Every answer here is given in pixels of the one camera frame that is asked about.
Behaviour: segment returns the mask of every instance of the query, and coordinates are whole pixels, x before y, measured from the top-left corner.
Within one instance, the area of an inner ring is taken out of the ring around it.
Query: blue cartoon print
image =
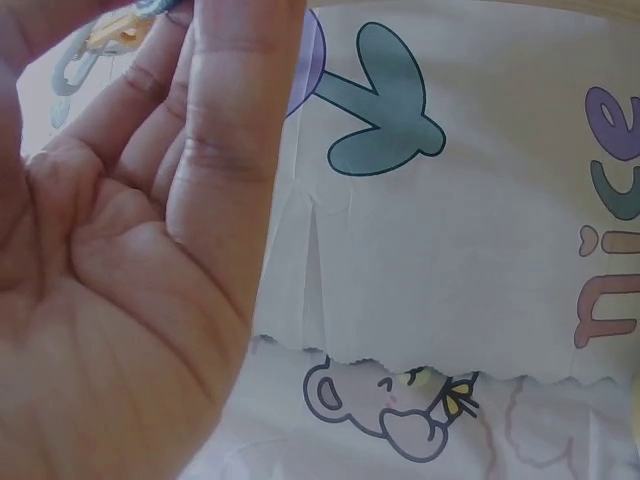
[[[451,425],[462,415],[477,417],[477,373],[447,378],[418,368],[389,376],[368,363],[353,375],[350,368],[327,357],[310,369],[303,383],[307,407],[323,422],[351,422],[366,435],[386,440],[412,462],[438,458]]]
[[[329,148],[327,159],[335,172],[352,177],[381,175],[419,154],[442,153],[446,135],[426,115],[427,88],[418,62],[391,29],[369,22],[358,32],[358,59],[369,85],[325,70],[326,39],[311,11],[305,17],[301,44],[288,114],[316,95],[369,125]]]

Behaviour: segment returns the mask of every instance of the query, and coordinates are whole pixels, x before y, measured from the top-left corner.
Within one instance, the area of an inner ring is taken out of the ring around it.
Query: finger
[[[62,136],[87,144],[111,170],[134,132],[165,100],[192,17],[192,2],[159,17],[127,72]]]
[[[190,28],[167,98],[133,134],[113,173],[114,178],[147,195],[151,195],[165,154],[184,128],[193,44],[193,30]]]
[[[302,0],[196,0],[186,146],[169,234],[250,322]]]
[[[62,38],[128,0],[0,0],[0,59],[16,78]]]
[[[15,78],[0,61],[0,291],[22,285],[37,272],[21,132]]]
[[[169,147],[169,150],[167,150],[153,182],[151,200],[155,205],[160,206],[163,211],[165,211],[167,207],[169,192],[171,191],[171,185],[173,184],[180,158],[184,152],[185,143],[186,133],[183,128],[171,144],[171,147]]]

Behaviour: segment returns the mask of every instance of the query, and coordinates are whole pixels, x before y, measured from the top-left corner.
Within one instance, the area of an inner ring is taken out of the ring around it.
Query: cartoon bear
[[[352,369],[327,357],[309,370],[303,383],[307,407],[324,422],[348,421],[386,440],[412,462],[436,459],[451,425],[462,415],[477,417],[472,398],[477,373],[451,378],[417,368],[390,376],[374,362],[359,364],[355,376]]]

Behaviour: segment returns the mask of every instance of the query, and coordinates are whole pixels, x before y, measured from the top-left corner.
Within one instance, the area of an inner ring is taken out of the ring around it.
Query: hand
[[[0,0],[0,477],[174,478],[251,330],[303,0],[195,0],[20,158],[16,80],[125,0]]]

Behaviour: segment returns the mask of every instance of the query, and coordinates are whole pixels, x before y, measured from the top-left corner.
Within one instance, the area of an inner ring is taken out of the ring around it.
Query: purple letter
[[[605,115],[605,108],[611,121]],[[604,88],[589,89],[585,99],[585,110],[593,135],[609,155],[623,162],[640,156],[640,125],[635,122],[636,117],[640,115],[640,98],[631,98],[633,112],[631,129],[624,118],[620,104]]]

